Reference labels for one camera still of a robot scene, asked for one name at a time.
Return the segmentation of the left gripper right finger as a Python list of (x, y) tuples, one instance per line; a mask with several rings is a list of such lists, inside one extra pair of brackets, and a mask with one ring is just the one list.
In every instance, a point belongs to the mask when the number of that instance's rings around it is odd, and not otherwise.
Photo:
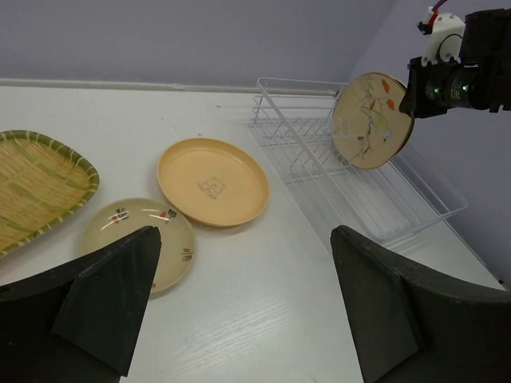
[(365, 382), (508, 382), (510, 293), (463, 281), (331, 232), (339, 285)]

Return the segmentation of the peach round plate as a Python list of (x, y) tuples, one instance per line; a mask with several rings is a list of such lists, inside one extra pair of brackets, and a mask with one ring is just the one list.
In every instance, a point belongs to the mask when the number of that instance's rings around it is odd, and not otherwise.
[(235, 227), (264, 212), (270, 186), (264, 170), (246, 152), (222, 140), (178, 141), (161, 155), (156, 175), (164, 196), (190, 219)]

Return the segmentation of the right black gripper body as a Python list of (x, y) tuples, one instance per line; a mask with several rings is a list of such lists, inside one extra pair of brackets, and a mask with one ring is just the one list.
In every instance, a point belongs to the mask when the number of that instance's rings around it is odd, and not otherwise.
[(510, 10), (481, 10), (462, 21), (459, 62), (423, 67), (422, 56), (410, 60), (400, 112), (425, 119), (455, 108), (510, 110)]

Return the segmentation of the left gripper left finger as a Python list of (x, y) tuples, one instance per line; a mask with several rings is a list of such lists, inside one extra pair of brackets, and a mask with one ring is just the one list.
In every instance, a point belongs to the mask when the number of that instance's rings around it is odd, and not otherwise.
[(118, 382), (129, 373), (161, 249), (146, 226), (1, 287), (3, 382)]

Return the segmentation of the small cream calligraphy plate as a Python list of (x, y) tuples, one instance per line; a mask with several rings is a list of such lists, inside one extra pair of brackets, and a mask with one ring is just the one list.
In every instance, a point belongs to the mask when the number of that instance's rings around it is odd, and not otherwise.
[(103, 207), (85, 225), (79, 254), (87, 255), (141, 227), (160, 232), (160, 258), (153, 279), (153, 294), (176, 285), (190, 271), (196, 256), (196, 237), (190, 222), (169, 204), (130, 198)]

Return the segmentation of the beige bird-pattern plate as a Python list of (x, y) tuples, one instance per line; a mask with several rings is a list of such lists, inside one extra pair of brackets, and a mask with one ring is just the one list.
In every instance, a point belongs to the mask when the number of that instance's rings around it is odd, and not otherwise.
[(355, 78), (332, 112), (332, 136), (352, 166), (375, 169), (396, 156), (410, 138), (414, 119), (399, 111), (406, 86), (384, 73)]

